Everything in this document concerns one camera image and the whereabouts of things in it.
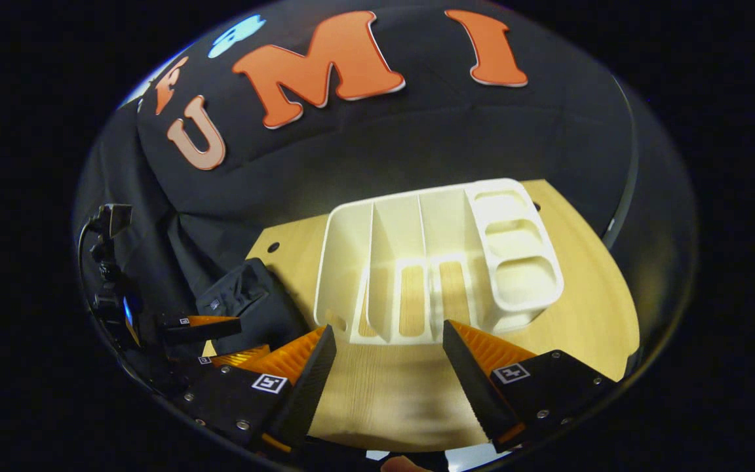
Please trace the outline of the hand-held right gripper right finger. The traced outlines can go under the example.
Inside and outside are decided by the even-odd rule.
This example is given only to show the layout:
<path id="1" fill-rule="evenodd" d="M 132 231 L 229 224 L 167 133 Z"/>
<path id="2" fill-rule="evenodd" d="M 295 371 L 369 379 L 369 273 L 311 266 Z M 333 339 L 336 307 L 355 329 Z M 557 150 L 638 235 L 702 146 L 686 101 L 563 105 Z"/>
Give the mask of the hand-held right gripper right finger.
<path id="1" fill-rule="evenodd" d="M 532 353 L 455 320 L 444 321 L 442 347 L 497 453 L 551 439 L 617 385 L 562 350 Z"/>

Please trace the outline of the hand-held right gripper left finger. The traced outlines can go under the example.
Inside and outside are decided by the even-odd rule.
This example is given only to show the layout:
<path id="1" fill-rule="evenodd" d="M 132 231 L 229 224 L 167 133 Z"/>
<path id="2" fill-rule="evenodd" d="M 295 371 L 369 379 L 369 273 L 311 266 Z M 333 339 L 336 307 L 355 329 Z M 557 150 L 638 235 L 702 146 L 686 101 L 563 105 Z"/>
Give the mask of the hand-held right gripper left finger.
<path id="1" fill-rule="evenodd" d="M 294 453 L 305 442 L 336 358 L 335 332 L 320 326 L 248 368 L 201 368 L 183 412 L 252 453 Z"/>

